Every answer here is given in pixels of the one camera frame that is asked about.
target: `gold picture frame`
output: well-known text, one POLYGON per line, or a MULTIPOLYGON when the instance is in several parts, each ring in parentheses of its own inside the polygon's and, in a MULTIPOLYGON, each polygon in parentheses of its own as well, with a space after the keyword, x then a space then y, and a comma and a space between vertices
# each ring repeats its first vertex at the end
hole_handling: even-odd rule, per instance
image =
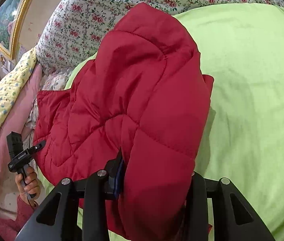
POLYGON ((31 1, 32 0, 20 0, 18 2, 17 10, 14 10, 14 12, 12 13, 12 15, 15 15, 14 20, 8 24, 8 25, 11 24, 11 33, 9 34, 8 30, 6 30, 9 36, 9 38, 7 38, 5 41, 6 46, 4 45, 3 41, 0 42, 0 51, 12 61, 16 57, 16 50, 18 47, 20 31, 31 1))

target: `yellow floral blanket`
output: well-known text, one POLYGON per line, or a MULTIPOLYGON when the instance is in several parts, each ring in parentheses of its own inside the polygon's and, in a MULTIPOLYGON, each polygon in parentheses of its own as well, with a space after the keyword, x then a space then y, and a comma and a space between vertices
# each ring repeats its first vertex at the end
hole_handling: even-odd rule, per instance
POLYGON ((36 64, 35 48, 25 53, 14 70, 0 81, 0 126, 13 107, 19 92, 31 76, 36 64))

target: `black handheld controller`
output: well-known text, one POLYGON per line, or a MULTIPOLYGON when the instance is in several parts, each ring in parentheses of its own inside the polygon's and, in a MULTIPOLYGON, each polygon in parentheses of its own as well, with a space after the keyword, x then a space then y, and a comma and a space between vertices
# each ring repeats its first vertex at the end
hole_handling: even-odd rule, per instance
MULTIPOLYGON (((23 150, 22 135, 11 132, 7 137, 7 145, 10 156, 10 163, 8 163, 8 169, 10 172, 17 172, 17 174, 23 175, 22 186, 26 187, 25 182, 28 176, 26 170, 29 167, 29 163, 34 159, 33 154, 44 148, 46 141, 41 141, 38 145, 23 150)), ((34 198, 36 194, 27 193, 27 198, 30 200, 34 198)))

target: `red puffer jacket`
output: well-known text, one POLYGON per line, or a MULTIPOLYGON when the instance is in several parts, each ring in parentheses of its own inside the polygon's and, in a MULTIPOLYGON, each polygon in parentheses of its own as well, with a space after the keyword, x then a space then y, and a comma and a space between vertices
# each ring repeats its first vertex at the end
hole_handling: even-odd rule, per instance
POLYGON ((133 241, 176 233, 210 107, 213 78, 173 17, 141 3, 103 39, 67 91, 38 93, 36 157, 54 185, 88 177, 122 148, 124 192, 108 228, 133 241))

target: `metal screw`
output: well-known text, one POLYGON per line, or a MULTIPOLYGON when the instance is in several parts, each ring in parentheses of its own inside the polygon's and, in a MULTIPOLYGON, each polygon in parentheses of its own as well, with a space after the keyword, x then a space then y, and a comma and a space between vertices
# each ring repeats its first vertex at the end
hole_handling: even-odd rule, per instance
POLYGON ((225 185, 229 185, 230 184, 230 180, 228 178, 221 179, 221 182, 222 182, 222 184, 225 184, 225 185))
POLYGON ((62 184, 63 185, 68 185, 71 182, 71 180, 69 178, 63 178, 62 179, 62 184))
POLYGON ((97 172, 97 175, 99 176, 99 177, 104 177, 105 175, 106 175, 106 171, 105 170, 99 170, 98 172, 97 172))

